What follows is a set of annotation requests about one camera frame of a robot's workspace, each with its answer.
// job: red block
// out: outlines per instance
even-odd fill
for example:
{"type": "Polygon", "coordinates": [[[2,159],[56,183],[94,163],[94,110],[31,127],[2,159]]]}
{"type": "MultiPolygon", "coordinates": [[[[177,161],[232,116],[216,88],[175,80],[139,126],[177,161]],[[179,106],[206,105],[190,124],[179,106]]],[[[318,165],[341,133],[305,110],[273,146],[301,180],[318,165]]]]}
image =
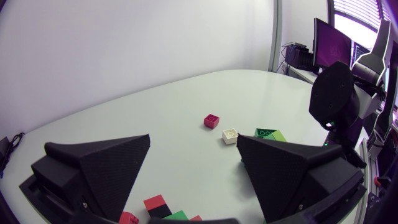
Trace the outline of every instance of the red block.
{"type": "Polygon", "coordinates": [[[201,221],[201,218],[199,215],[197,215],[197,216],[191,218],[190,221],[201,221]]]}
{"type": "Polygon", "coordinates": [[[220,118],[217,116],[214,116],[212,114],[209,114],[205,118],[205,125],[208,126],[209,128],[215,128],[220,121],[220,118]]]}
{"type": "Polygon", "coordinates": [[[166,202],[164,201],[162,195],[158,195],[144,201],[144,205],[148,211],[157,208],[159,206],[162,206],[164,204],[166,204],[166,202]]]}
{"type": "Polygon", "coordinates": [[[119,224],[138,224],[138,218],[129,212],[122,212],[119,224]]]}

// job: black cable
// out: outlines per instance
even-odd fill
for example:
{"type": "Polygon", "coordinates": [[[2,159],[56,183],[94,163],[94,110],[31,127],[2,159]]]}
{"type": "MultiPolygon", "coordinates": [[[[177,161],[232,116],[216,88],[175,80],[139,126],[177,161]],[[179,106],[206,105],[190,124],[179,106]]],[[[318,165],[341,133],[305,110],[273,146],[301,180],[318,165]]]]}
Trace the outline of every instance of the black cable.
{"type": "Polygon", "coordinates": [[[6,155],[4,156],[4,160],[0,166],[0,178],[3,177],[3,171],[6,168],[8,162],[10,161],[11,158],[11,153],[14,152],[14,149],[16,149],[19,146],[19,143],[22,140],[22,137],[25,135],[25,133],[19,133],[17,135],[15,135],[12,139],[12,141],[10,142],[10,144],[8,145],[7,151],[6,151],[6,155]]]}
{"type": "Polygon", "coordinates": [[[283,55],[283,51],[286,49],[287,46],[284,46],[284,45],[283,45],[283,46],[281,46],[281,47],[284,47],[284,48],[280,51],[280,54],[282,55],[282,57],[283,57],[284,59],[283,59],[283,61],[279,64],[278,69],[276,70],[276,72],[278,72],[280,66],[282,66],[283,62],[285,61],[285,55],[283,55]]]}
{"type": "Polygon", "coordinates": [[[285,62],[287,64],[287,69],[286,69],[286,75],[289,76],[289,70],[290,70],[290,66],[287,62],[289,61],[290,56],[292,55],[293,50],[296,48],[296,46],[291,45],[290,46],[290,50],[289,50],[289,55],[286,54],[286,58],[285,58],[285,62]]]}

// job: white block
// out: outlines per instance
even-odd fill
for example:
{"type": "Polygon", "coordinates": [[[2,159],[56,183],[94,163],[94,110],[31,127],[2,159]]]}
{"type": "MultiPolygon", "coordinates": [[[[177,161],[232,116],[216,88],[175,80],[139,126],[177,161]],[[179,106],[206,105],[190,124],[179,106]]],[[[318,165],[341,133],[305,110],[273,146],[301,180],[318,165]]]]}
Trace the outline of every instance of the white block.
{"type": "Polygon", "coordinates": [[[223,139],[225,144],[232,144],[232,143],[236,143],[236,141],[238,140],[238,133],[236,132],[236,130],[233,129],[227,129],[223,131],[223,139]]]}

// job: toy block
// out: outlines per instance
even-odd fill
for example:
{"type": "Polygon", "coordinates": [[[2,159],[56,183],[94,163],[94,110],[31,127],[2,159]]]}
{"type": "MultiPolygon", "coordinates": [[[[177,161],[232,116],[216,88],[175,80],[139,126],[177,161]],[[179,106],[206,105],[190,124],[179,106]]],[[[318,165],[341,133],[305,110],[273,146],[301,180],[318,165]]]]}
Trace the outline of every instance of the toy block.
{"type": "Polygon", "coordinates": [[[282,135],[281,131],[276,130],[272,133],[273,137],[275,138],[276,141],[283,141],[286,142],[285,137],[282,135]]]}
{"type": "Polygon", "coordinates": [[[257,128],[254,135],[257,138],[286,142],[285,137],[282,135],[281,131],[279,130],[257,128]]]}
{"type": "Polygon", "coordinates": [[[201,218],[199,215],[197,215],[197,216],[191,218],[190,221],[201,221],[201,218]]]}
{"type": "Polygon", "coordinates": [[[223,139],[225,144],[233,144],[238,140],[238,133],[235,129],[227,129],[223,131],[223,139]]]}
{"type": "Polygon", "coordinates": [[[205,120],[204,120],[204,124],[205,126],[209,127],[209,128],[215,128],[218,124],[218,122],[220,121],[220,118],[217,116],[214,116],[212,114],[209,114],[205,120]]]}
{"type": "Polygon", "coordinates": [[[119,224],[138,224],[138,218],[129,212],[122,212],[119,224]]]}
{"type": "Polygon", "coordinates": [[[188,220],[188,217],[185,215],[184,211],[181,210],[179,212],[174,213],[173,215],[169,215],[167,217],[164,217],[164,219],[169,219],[169,220],[188,220]]]}
{"type": "Polygon", "coordinates": [[[163,218],[172,214],[162,195],[144,200],[144,205],[151,218],[163,218]]]}
{"type": "Polygon", "coordinates": [[[272,134],[274,131],[276,130],[256,128],[256,132],[254,133],[254,135],[257,138],[264,138],[272,134]]]}
{"type": "Polygon", "coordinates": [[[263,139],[276,140],[272,134],[262,137],[263,139]]]}

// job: green lego brick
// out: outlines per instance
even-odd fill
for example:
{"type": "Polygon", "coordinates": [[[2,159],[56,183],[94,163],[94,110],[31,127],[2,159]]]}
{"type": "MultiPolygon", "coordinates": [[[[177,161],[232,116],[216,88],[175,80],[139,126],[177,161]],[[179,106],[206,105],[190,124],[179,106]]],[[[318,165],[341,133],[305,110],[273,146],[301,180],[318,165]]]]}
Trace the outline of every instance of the green lego brick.
{"type": "Polygon", "coordinates": [[[272,134],[274,131],[276,130],[256,128],[256,132],[254,133],[254,135],[257,138],[263,138],[265,136],[272,134]]]}
{"type": "Polygon", "coordinates": [[[275,140],[274,136],[272,134],[269,134],[267,136],[262,137],[263,139],[269,139],[269,140],[275,140]]]}
{"type": "Polygon", "coordinates": [[[286,142],[285,137],[282,135],[281,131],[277,130],[272,133],[276,141],[283,141],[286,142]]]}
{"type": "Polygon", "coordinates": [[[181,211],[176,212],[176,213],[174,213],[172,215],[164,217],[164,219],[169,219],[169,220],[188,220],[188,217],[185,215],[184,211],[181,210],[181,211]]]}

